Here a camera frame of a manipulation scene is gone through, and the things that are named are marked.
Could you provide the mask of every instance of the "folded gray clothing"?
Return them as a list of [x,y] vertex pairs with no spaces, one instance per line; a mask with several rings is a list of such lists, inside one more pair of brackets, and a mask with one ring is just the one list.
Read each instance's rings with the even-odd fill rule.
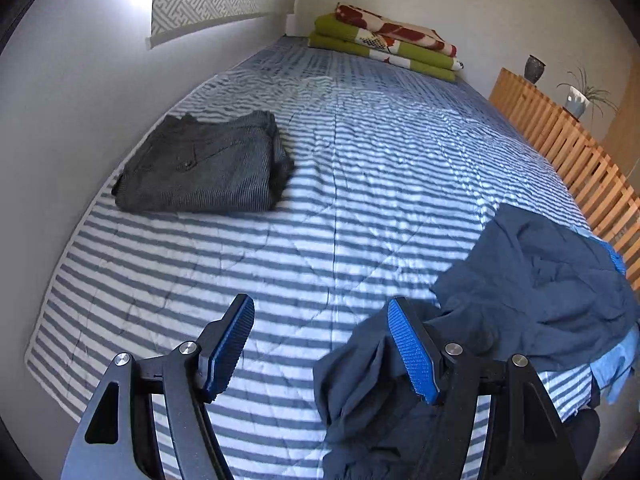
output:
[[228,123],[167,116],[113,187],[123,211],[230,213],[273,208],[291,172],[273,114]]

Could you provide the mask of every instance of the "white wall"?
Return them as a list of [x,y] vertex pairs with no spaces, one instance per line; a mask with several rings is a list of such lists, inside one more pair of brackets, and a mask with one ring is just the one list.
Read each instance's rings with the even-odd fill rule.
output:
[[[297,0],[297,33],[307,35],[314,19],[338,1],[434,28],[457,46],[465,79],[487,97],[501,67],[522,74],[533,54],[546,64],[538,87],[556,102],[566,97],[566,87],[556,85],[570,82],[566,71],[583,64],[591,84],[619,103],[632,52],[639,51],[609,0]],[[601,139],[613,114],[599,115],[596,110],[592,125],[588,110],[583,122]]]
[[44,480],[60,477],[75,427],[22,356],[68,237],[160,115],[276,41],[284,18],[151,51],[149,31],[150,0],[36,0],[0,55],[0,415]]

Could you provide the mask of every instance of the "dark vase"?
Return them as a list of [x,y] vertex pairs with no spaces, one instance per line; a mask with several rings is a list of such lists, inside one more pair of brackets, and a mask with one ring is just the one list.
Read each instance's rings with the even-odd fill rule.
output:
[[527,64],[524,66],[524,79],[531,81],[533,84],[538,82],[540,76],[545,71],[545,64],[537,57],[529,56]]

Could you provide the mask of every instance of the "red floral pattern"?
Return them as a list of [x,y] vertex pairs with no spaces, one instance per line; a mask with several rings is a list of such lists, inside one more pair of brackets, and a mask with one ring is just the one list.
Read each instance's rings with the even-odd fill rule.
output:
[[366,30],[379,33],[382,36],[388,36],[395,40],[407,41],[418,46],[423,46],[424,48],[440,52],[446,56],[455,57],[457,53],[455,46],[444,41],[438,33],[431,28],[395,22],[378,14],[374,14],[373,12],[369,12],[368,10],[342,4],[338,4],[336,7],[335,17],[343,23],[365,28]]

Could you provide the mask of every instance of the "folded blanket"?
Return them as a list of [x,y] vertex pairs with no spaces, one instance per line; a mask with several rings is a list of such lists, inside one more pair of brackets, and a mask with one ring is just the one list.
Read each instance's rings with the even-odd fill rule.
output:
[[316,32],[328,38],[351,41],[352,43],[375,48],[388,54],[398,54],[398,56],[413,59],[438,68],[457,71],[463,67],[462,63],[455,57],[445,56],[444,54],[417,46],[413,43],[394,40],[393,38],[382,36],[365,28],[358,28],[354,25],[340,22],[335,17],[335,14],[320,16],[316,20]]
[[309,46],[312,48],[325,48],[327,50],[337,50],[338,52],[346,52],[347,54],[355,54],[356,56],[370,57],[371,59],[377,59],[385,63],[389,63],[396,66],[402,66],[413,70],[414,72],[420,72],[421,74],[430,75],[444,81],[454,82],[456,80],[455,72],[447,70],[445,68],[438,68],[436,66],[427,65],[413,59],[407,59],[405,57],[394,56],[386,52],[380,52],[373,48],[362,46],[350,41],[337,40],[335,38],[328,38],[321,36],[316,32],[312,32],[309,35]]
[[435,50],[446,56],[455,57],[457,49],[444,41],[435,30],[409,23],[395,22],[384,16],[379,16],[368,10],[350,5],[338,4],[335,9],[335,17],[343,23],[349,23],[359,28],[366,28],[371,32],[377,32],[382,36],[388,36],[395,40],[413,43],[429,50]]
[[275,206],[292,170],[269,112],[218,124],[167,116],[111,193],[127,212],[262,211]]

